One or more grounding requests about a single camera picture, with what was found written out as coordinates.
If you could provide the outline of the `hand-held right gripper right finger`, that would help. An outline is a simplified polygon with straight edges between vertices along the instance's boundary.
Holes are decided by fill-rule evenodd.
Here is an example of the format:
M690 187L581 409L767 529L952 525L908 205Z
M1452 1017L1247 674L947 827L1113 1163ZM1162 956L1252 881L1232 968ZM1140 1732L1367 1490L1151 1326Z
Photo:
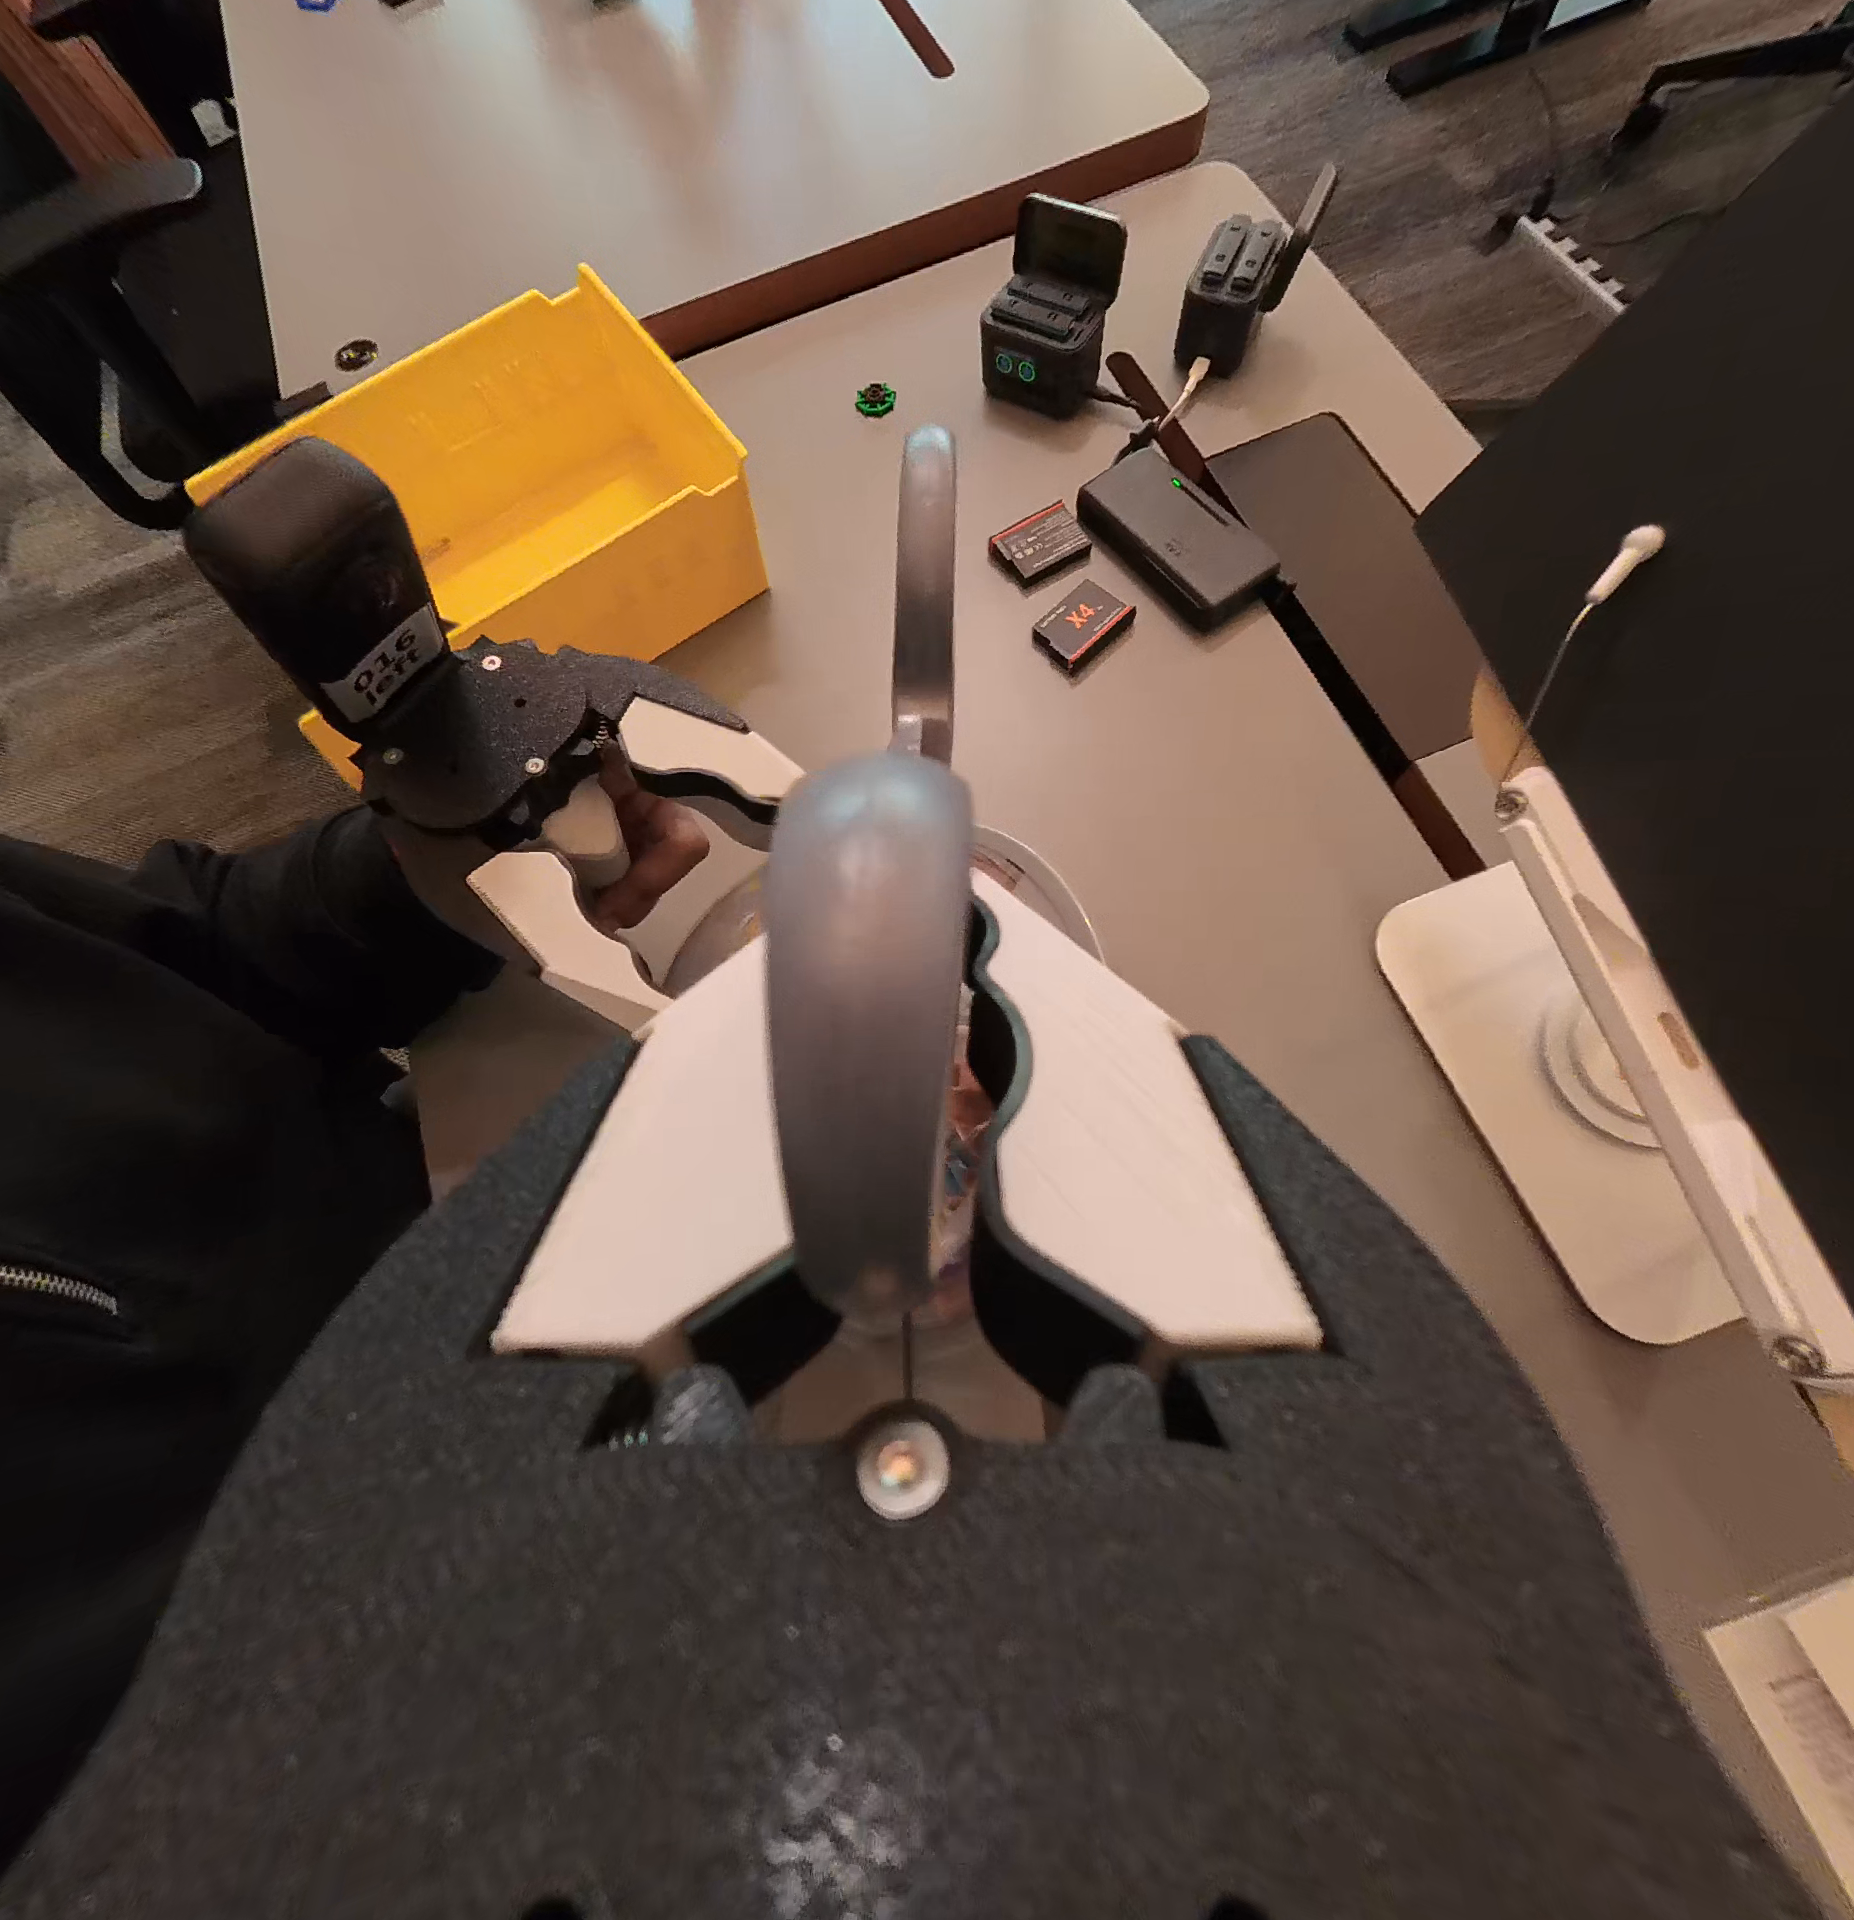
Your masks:
M970 1075L989 1091L970 1298L1023 1382L1320 1351L1320 1317L1189 1039L1073 938L971 879Z

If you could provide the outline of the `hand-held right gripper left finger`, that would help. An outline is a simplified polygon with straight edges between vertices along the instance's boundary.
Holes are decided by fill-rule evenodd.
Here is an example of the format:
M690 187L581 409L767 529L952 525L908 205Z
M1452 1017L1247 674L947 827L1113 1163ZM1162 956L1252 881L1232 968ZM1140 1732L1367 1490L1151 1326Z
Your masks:
M755 941L643 1034L487 1349L798 1378L836 1332L794 1260Z

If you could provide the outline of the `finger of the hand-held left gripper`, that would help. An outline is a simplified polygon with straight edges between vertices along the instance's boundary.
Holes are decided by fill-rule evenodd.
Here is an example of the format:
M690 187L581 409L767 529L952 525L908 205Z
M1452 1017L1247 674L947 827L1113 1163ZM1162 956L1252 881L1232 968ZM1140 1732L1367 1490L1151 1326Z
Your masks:
M616 747L645 793L690 803L715 823L777 823L781 799L804 781L798 761L765 737L658 701L633 701Z
M623 930L581 906L578 873L556 851L495 851L463 879L471 898L510 930L534 973L585 1016L643 1039L680 995L765 938L757 887L738 881L652 973Z

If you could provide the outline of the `clear plastic maze ball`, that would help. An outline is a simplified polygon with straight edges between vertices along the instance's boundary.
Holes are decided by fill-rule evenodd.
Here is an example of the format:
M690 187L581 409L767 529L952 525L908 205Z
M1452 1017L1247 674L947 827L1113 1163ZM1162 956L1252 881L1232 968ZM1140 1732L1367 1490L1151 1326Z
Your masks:
M971 827L971 873L1000 881L1009 898L1034 906L1045 925L1077 941L1088 956L1107 956L1088 906L1057 879L1045 858L1027 843L1009 837L1003 827ZM765 938L765 864L755 864L735 887L726 887L699 919L685 930L680 950L672 956L658 990L685 995L702 973L715 973L735 950ZM945 1121L945 1176L940 1176L940 1209L931 1228L932 1254L932 1291L913 1315L919 1326L952 1326L970 1317L970 1251L976 1219L976 1167L991 1125L991 1098L982 1091L976 1075L970 1070L970 1006L963 990L959 1028L952 1028L952 1070L947 1070L947 1121Z

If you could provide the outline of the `person's left forearm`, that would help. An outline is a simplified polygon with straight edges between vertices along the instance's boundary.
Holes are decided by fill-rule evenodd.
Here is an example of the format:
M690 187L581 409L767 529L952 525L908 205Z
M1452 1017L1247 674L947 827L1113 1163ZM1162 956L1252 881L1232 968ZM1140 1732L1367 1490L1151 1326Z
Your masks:
M371 807L249 851L172 837L137 867L0 835L0 906L312 1054L404 1047L502 973L495 950L414 898Z

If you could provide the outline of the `person's left hand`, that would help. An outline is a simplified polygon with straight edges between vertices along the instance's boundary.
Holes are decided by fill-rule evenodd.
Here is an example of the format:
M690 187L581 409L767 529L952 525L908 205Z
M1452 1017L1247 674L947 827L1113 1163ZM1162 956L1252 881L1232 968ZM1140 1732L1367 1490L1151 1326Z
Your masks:
M598 785L616 807L624 873L585 898L585 919L623 938L711 858L711 835L685 803L643 788L623 747L603 747Z

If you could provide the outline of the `yellow plastic bin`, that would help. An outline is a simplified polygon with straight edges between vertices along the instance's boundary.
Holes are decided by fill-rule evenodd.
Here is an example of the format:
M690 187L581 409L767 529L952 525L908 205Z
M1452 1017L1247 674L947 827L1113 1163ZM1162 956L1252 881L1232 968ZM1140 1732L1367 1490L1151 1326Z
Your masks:
M196 575L362 788L449 654L594 660L633 707L742 729L666 656L767 591L746 451L594 273L520 292L185 482Z

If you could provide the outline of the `black red battery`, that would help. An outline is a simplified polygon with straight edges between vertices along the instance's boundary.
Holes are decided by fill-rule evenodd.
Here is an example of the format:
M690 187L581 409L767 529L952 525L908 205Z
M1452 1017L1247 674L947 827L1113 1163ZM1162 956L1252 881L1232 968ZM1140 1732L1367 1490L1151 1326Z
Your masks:
M1053 499L1045 508L1023 514L1017 525L989 537L989 564L1017 589L1036 589L1057 575L1083 570L1088 557L1089 557L1089 535L1083 529L1064 499Z
M1094 579L1073 581L1036 620L1034 646L1061 674L1088 674L1124 634L1137 628L1137 601Z

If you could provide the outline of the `person's black jacket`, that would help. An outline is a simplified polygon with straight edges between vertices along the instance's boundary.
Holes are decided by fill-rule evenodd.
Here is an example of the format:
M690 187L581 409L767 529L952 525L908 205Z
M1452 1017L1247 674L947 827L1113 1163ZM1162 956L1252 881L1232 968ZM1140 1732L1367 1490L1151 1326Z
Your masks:
M392 1076L0 906L0 1876L259 1413L430 1205Z

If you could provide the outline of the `black charger hub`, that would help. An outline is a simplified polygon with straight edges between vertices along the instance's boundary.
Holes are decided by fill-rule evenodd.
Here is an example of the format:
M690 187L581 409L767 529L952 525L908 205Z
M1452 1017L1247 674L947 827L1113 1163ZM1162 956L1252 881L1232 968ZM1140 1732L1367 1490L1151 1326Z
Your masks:
M1255 606L1282 564L1264 535L1203 493L1167 455L1130 451L1077 488L1077 520L1189 628Z

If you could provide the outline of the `black charging case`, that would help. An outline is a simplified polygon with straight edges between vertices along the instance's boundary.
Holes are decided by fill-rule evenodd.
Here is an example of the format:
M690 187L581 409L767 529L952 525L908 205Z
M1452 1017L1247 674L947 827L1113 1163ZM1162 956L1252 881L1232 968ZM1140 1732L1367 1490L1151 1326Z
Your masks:
M1209 236L1181 302L1181 373L1203 369L1209 377L1232 377L1243 369L1255 324L1285 300L1303 260L1310 253L1337 187L1340 166L1325 164L1292 224L1237 211Z
M1100 396L1107 313L1130 232L1100 205L1023 197L1014 273L982 307L982 390L1073 420Z

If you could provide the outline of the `black office chair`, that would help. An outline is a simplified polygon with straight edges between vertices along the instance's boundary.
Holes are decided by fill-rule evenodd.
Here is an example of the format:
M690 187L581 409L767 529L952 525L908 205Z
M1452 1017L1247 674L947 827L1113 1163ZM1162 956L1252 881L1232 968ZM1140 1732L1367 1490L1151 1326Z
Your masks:
M172 535L185 482L278 420L244 159L71 178L0 74L0 396L128 525Z

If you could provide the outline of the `grey desk brown edge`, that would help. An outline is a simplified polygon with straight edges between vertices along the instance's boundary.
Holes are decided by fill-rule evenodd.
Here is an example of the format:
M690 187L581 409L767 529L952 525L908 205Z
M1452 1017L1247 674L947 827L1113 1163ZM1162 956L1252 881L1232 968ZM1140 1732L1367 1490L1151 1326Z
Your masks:
M1203 148L1118 0L221 7L283 396L578 268L699 352Z

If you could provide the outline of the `black computer monitor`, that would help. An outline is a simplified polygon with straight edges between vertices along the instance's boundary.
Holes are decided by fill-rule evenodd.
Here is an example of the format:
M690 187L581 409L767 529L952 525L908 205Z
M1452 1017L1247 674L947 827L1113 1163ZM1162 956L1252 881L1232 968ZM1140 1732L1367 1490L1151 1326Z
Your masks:
M1854 88L1418 542L1854 1309Z

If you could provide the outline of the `laminated paper sheet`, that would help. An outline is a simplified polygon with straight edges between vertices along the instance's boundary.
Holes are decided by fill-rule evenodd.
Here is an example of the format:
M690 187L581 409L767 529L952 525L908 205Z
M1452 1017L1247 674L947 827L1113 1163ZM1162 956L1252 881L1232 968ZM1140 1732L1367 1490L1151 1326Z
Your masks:
M1854 1916L1854 1574L1715 1622L1706 1651Z

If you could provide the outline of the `white power strip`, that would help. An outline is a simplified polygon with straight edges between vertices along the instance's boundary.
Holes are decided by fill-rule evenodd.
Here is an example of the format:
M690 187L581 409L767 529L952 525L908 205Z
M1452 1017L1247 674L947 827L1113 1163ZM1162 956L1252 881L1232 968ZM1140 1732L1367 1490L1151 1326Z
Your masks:
M1516 218L1512 236L1574 292L1584 313L1601 324L1628 313L1628 290L1567 224L1551 218Z

